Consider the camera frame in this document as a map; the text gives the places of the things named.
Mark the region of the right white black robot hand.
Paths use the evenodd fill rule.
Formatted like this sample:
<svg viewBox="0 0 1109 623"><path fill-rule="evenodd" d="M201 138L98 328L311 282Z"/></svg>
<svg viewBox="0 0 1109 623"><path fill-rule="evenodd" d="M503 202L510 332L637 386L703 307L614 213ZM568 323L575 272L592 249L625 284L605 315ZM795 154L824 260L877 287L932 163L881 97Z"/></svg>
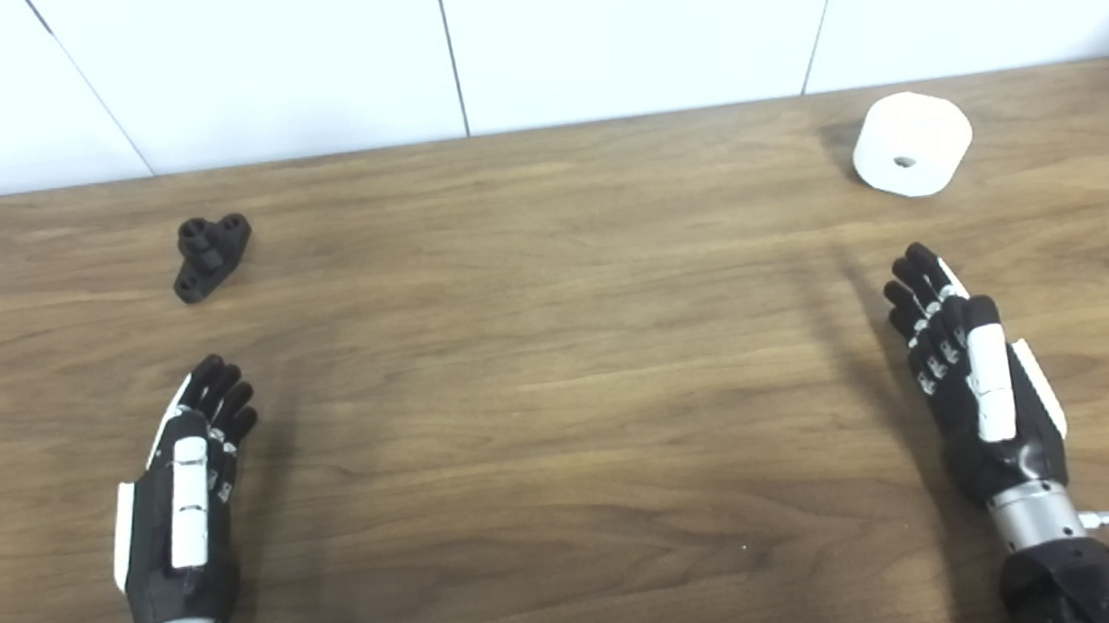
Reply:
<svg viewBox="0 0 1109 623"><path fill-rule="evenodd" d="M1025 482L1068 484L1066 415L1029 343L922 243L892 263L888 320L942 435L943 466L974 504Z"/></svg>

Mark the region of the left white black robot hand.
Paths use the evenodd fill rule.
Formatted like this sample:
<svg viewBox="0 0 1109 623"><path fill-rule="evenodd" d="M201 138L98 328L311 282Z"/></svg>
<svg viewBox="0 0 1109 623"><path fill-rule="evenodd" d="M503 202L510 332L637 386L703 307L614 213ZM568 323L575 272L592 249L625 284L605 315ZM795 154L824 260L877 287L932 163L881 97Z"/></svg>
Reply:
<svg viewBox="0 0 1109 623"><path fill-rule="evenodd" d="M146 470L119 486L114 580L132 623L228 623L240 603L231 500L240 449L257 423L252 384L218 354L165 407Z"/></svg>

